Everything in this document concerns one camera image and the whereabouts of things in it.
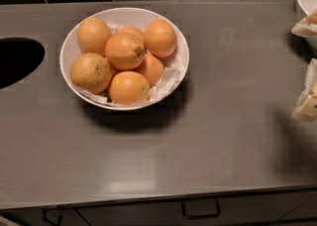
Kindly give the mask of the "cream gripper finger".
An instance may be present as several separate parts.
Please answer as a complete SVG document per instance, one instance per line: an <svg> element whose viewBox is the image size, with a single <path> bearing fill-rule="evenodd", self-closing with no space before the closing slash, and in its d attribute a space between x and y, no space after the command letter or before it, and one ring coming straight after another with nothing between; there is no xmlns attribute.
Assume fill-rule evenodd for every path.
<svg viewBox="0 0 317 226"><path fill-rule="evenodd" d="M298 37L309 37L317 35L317 11L313 11L308 16L296 23L291 29L291 33Z"/></svg>
<svg viewBox="0 0 317 226"><path fill-rule="evenodd" d="M302 122L317 119L317 59L313 58L307 68L305 87L292 110L292 117Z"/></svg>

